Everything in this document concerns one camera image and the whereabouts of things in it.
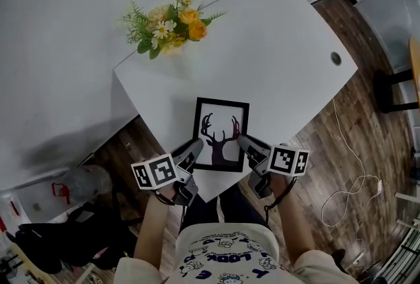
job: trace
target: white t-shirt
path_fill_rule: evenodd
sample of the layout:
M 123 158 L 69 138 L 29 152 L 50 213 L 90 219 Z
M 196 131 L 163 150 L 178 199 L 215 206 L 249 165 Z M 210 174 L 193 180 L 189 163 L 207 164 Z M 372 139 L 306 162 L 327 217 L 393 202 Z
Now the white t-shirt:
M 293 274 L 278 265 L 274 234 L 259 224 L 212 223 L 185 228 L 177 240 L 176 264 L 166 284 L 357 283 L 341 272 L 322 251 L 308 251 L 295 263 Z M 160 284 L 151 264 L 122 258 L 114 283 Z

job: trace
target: white cable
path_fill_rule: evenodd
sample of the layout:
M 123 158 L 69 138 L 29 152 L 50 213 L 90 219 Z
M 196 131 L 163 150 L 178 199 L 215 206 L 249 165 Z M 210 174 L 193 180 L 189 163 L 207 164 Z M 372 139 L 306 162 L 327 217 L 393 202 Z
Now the white cable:
M 321 209 L 321 219 L 322 219 L 322 223 L 323 224 L 325 224 L 326 226 L 328 226 L 328 227 L 335 227 L 336 225 L 338 225 L 338 223 L 340 223 L 341 222 L 341 220 L 344 218 L 344 216 L 345 216 L 345 214 L 347 213 L 347 207 L 348 207 L 348 199 L 350 198 L 350 195 L 352 195 L 352 194 L 357 194 L 357 193 L 359 193 L 359 191 L 362 189 L 362 187 L 363 187 L 363 185 L 364 185 L 364 182 L 365 182 L 365 179 L 366 178 L 368 178 L 368 177 L 372 177 L 372 178 L 376 178 L 377 179 L 377 182 L 379 183 L 379 181 L 380 181 L 380 179 L 377 177 L 377 176 L 372 176 L 372 175 L 370 175 L 370 174 L 366 174 L 366 171 L 365 171 L 365 168 L 364 168 L 364 166 L 363 166 L 363 163 L 362 163 L 362 161 L 360 160 L 360 158 L 354 153 L 354 151 L 351 149 L 351 147 L 350 146 L 348 146 L 348 144 L 347 144 L 347 141 L 346 141 L 346 138 L 344 138 L 344 136 L 343 136 L 343 133 L 341 132 L 341 127 L 340 127 L 340 121 L 339 121 L 339 117 L 338 117 L 338 115 L 337 115 L 337 110 L 335 109 L 335 101 L 334 101 L 334 99 L 333 99 L 333 105 L 334 105 L 334 113 L 335 113 L 335 118 L 337 119 L 337 124 L 338 124 L 338 126 L 339 126 L 339 132 L 340 132 L 340 135 L 341 135 L 341 137 L 343 138 L 343 140 L 344 140 L 344 143 L 346 144 L 346 147 L 351 151 L 351 153 L 353 153 L 353 155 L 357 158 L 357 160 L 359 160 L 359 163 L 360 163 L 360 166 L 362 167 L 362 171 L 363 171 L 363 175 L 362 176 L 359 176 L 354 182 L 353 182 L 353 185 L 352 185 L 352 187 L 350 187 L 350 190 L 349 191 L 337 191 L 337 192 L 334 192 L 328 199 L 327 199 L 327 201 L 322 205 L 322 209 Z M 363 180 L 362 180 L 362 184 L 360 185 L 360 187 L 359 187 L 359 189 L 357 190 L 357 191 L 355 191 L 355 192 L 352 192 L 352 189 L 353 189 L 353 187 L 354 187 L 354 185 L 357 183 L 357 181 L 360 179 L 360 178 L 363 178 Z M 338 193 L 346 193 L 347 194 L 347 199 L 346 199 L 346 209 L 345 209 L 345 211 L 344 211 L 344 213 L 343 213 L 343 215 L 340 217 L 340 219 L 336 222 L 336 223 L 334 223 L 333 225 L 330 225 L 330 224 L 327 224 L 327 223 L 325 223 L 324 222 L 324 207 L 325 207 L 325 205 L 327 205 L 327 203 L 328 203 L 328 201 L 329 200 L 331 200 L 331 198 L 334 196 L 334 195 L 336 195 L 336 194 L 338 194 Z M 368 205 L 369 205 L 369 202 L 374 198 L 374 197 L 376 197 L 377 195 L 379 195 L 380 194 L 380 192 L 378 191 L 373 197 L 371 197 L 370 199 L 369 199 L 369 201 L 366 203 L 366 206 L 365 206 L 365 209 L 364 209 L 364 211 L 363 211 L 363 214 L 362 214 L 362 217 L 360 218 L 360 220 L 359 220 L 359 222 L 357 223 L 357 228 L 356 228 L 356 240 L 357 241 L 360 241 L 360 240 L 362 240 L 363 241 L 363 239 L 358 239 L 357 238 L 357 233 L 358 233 L 358 231 L 359 231 L 359 228 L 360 228 L 360 222 L 362 221 L 362 219 L 363 219 L 363 217 L 364 217 L 364 215 L 365 215 L 365 212 L 366 212 L 366 209 L 368 208 Z

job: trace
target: wooden floor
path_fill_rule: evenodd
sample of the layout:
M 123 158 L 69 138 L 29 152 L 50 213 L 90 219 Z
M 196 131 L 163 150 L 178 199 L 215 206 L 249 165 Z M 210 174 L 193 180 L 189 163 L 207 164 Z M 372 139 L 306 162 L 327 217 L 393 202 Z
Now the wooden floor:
M 291 138 L 290 144 L 311 150 L 307 174 L 299 179 L 295 190 L 312 228 L 316 246 L 332 253 L 335 249 L 347 251 L 344 267 L 364 252 L 358 267 L 349 272 L 357 275 L 363 269 L 380 261 L 385 263 L 404 237 L 407 230 L 395 223 L 397 218 L 413 217 L 415 208 L 399 203 L 395 192 L 410 192 L 407 175 L 410 171 L 409 125 L 404 112 L 381 114 L 373 99 L 371 80 L 377 69 L 390 73 L 387 58 L 369 26 L 348 0 L 321 0 L 314 5 L 333 31 L 339 36 L 353 57 L 359 70 L 334 98 L 342 132 L 356 154 L 363 161 L 367 174 L 383 181 L 383 192 L 370 201 L 361 222 L 356 240 L 356 227 L 369 198 L 376 194 L 377 182 L 367 178 L 364 187 L 350 196 L 348 211 L 334 228 L 324 226 L 321 209 L 335 191 L 349 190 L 362 174 L 358 160 L 351 154 L 341 138 L 331 101 L 305 128 Z M 114 182 L 124 191 L 131 208 L 129 216 L 143 213 L 148 195 L 138 190 L 130 163 L 162 153 L 162 149 L 148 131 L 141 118 L 130 122 L 107 144 L 100 148 L 90 163 L 104 166 Z M 258 200 L 240 182 L 247 195 L 261 213 L 272 199 Z M 324 218 L 329 224 L 336 222 L 345 210 L 346 197 L 337 195 L 325 206 Z M 280 244 L 280 260 L 289 266 L 282 237 L 280 218 L 274 211 L 270 226 Z M 161 272 L 169 275 L 174 264 L 175 241 L 180 224 L 180 208 L 171 210 L 165 231 L 165 244 Z

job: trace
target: picture frame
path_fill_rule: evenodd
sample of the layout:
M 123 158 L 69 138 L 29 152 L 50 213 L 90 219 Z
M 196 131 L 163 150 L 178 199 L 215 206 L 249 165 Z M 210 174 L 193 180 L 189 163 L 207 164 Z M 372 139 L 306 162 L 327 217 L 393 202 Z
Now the picture frame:
M 193 168 L 242 172 L 245 152 L 236 139 L 247 134 L 248 118 L 248 103 L 197 98 L 193 138 L 201 138 L 204 147 Z

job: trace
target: deer silhouette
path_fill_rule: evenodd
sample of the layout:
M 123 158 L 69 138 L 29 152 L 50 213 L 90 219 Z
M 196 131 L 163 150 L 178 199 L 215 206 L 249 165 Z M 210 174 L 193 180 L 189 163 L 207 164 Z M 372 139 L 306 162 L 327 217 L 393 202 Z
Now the deer silhouette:
M 240 124 L 236 120 L 234 116 L 232 116 L 232 124 L 234 126 L 234 132 L 232 137 L 226 138 L 226 135 L 223 131 L 223 139 L 219 142 L 215 138 L 215 132 L 213 131 L 213 135 L 210 136 L 207 134 L 208 128 L 211 126 L 210 124 L 210 116 L 212 116 L 213 113 L 210 113 L 209 115 L 206 115 L 203 117 L 203 120 L 201 121 L 201 134 L 210 138 L 209 140 L 206 140 L 207 144 L 210 145 L 213 149 L 213 153 L 211 154 L 211 163 L 213 165 L 225 165 L 225 166 L 235 166 L 238 164 L 237 161 L 229 161 L 223 157 L 223 146 L 232 140 L 236 140 L 238 136 L 240 135 Z

